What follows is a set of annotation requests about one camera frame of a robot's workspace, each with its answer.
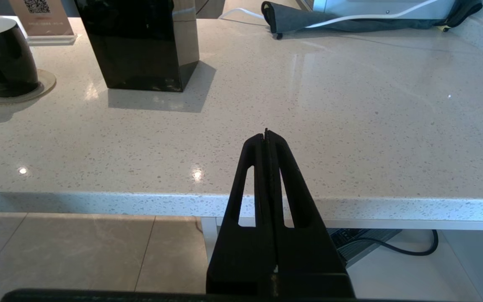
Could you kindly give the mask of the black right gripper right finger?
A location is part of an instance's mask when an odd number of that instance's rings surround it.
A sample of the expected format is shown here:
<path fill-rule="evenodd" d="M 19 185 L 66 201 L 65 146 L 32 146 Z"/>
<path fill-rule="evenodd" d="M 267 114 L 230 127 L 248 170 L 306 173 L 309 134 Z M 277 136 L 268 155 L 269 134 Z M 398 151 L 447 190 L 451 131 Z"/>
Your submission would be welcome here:
<path fill-rule="evenodd" d="M 343 261 L 286 140 L 267 130 L 268 196 L 277 260 L 278 295 L 354 298 Z"/>

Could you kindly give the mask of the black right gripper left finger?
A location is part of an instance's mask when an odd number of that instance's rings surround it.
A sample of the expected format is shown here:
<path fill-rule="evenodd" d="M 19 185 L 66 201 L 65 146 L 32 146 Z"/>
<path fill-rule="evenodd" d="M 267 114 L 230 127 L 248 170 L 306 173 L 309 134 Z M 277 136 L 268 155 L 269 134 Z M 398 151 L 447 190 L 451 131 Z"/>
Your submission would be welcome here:
<path fill-rule="evenodd" d="M 241 150 L 226 212 L 206 274 L 207 294 L 269 296 L 275 268 L 273 220 L 268 200 L 264 136 Z M 247 170 L 253 167 L 255 226 L 239 225 Z"/>

